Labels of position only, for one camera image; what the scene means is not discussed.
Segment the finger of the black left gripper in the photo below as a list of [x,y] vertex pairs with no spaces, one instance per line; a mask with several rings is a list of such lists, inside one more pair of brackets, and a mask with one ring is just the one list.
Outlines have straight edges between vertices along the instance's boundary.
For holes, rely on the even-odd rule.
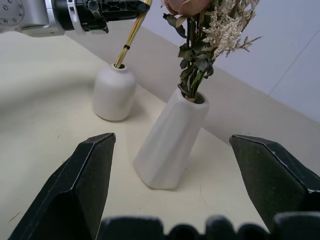
[[137,8],[140,16],[145,16],[152,6],[153,0],[138,0]]

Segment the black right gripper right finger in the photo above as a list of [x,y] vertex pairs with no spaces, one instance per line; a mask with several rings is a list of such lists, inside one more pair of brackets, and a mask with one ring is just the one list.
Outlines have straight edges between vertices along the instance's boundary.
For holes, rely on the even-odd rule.
[[282,145],[246,135],[232,135],[229,143],[248,196],[269,230],[277,214],[320,212],[320,176]]

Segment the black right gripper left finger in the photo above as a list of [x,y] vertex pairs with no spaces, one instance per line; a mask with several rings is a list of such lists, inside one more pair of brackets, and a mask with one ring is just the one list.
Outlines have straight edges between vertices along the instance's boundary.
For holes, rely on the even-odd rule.
[[81,142],[48,178],[8,240],[96,240],[116,135]]

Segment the gold stem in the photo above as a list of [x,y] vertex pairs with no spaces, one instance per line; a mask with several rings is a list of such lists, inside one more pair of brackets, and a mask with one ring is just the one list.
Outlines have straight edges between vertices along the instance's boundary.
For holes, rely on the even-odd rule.
[[119,69],[121,67],[121,65],[123,64],[123,60],[124,60],[127,52],[130,50],[131,44],[132,44],[136,34],[138,33],[143,21],[145,20],[145,17],[147,15],[148,11],[149,10],[147,9],[144,13],[139,14],[138,17],[136,18],[136,20],[134,22],[134,25],[133,25],[133,27],[132,27],[132,29],[130,31],[130,34],[129,34],[128,38],[127,38],[127,41],[124,44],[121,53],[119,54],[117,60],[114,63],[114,66],[117,69]]

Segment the pink rose dried bouquet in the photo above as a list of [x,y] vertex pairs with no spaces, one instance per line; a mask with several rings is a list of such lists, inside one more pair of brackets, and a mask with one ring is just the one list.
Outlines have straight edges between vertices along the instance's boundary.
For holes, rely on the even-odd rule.
[[161,0],[169,13],[163,18],[185,39],[179,47],[181,58],[178,88],[188,101],[198,101],[203,79],[214,74],[213,64],[221,55],[249,51],[255,37],[242,37],[256,16],[260,0]]

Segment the round white vase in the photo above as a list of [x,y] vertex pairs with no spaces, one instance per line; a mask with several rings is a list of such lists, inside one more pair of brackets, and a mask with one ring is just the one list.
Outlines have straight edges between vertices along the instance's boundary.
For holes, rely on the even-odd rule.
[[94,113],[107,121],[124,120],[131,112],[136,87],[136,78],[125,65],[106,65],[94,83]]

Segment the tall faceted white vase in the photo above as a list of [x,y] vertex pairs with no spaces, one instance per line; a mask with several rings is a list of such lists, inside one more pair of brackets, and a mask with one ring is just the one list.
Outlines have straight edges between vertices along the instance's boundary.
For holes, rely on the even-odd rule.
[[209,108],[208,99],[200,92],[194,101],[185,98],[180,89],[173,92],[133,160],[146,186],[167,190],[178,185]]

